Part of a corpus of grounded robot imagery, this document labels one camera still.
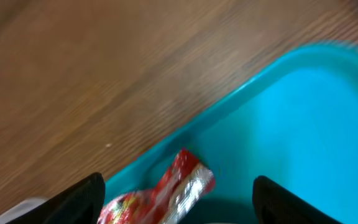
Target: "blue surface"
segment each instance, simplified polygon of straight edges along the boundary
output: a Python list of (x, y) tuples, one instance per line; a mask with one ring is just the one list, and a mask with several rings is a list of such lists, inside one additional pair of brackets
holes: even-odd
[(108, 180), (106, 201), (153, 187), (183, 146), (216, 175), (185, 223), (255, 222), (259, 175), (358, 223), (358, 49), (311, 45), (284, 55)]

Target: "dark object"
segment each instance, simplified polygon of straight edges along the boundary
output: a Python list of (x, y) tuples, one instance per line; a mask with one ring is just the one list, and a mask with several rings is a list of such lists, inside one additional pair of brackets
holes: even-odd
[(104, 203), (104, 180), (94, 173), (8, 224), (95, 224)]
[(265, 176), (254, 181), (252, 203), (263, 224), (339, 223)]

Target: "wooden floor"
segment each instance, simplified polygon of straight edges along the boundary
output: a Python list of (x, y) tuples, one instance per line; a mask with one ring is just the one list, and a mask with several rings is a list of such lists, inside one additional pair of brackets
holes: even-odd
[(114, 175), (356, 0), (0, 0), (0, 213)]

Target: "blue tray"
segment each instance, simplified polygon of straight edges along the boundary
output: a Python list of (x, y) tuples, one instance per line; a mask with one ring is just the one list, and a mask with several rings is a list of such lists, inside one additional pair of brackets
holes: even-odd
[(182, 147), (216, 175), (184, 223), (256, 222), (258, 175), (358, 223), (358, 49), (310, 45), (279, 58), (109, 179), (106, 201), (153, 187)]

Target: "brown wooden surface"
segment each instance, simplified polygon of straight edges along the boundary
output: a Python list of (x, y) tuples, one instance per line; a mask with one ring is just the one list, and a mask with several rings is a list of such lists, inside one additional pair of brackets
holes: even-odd
[(357, 1), (0, 3), (0, 213), (111, 177), (281, 54), (326, 39), (358, 43)]

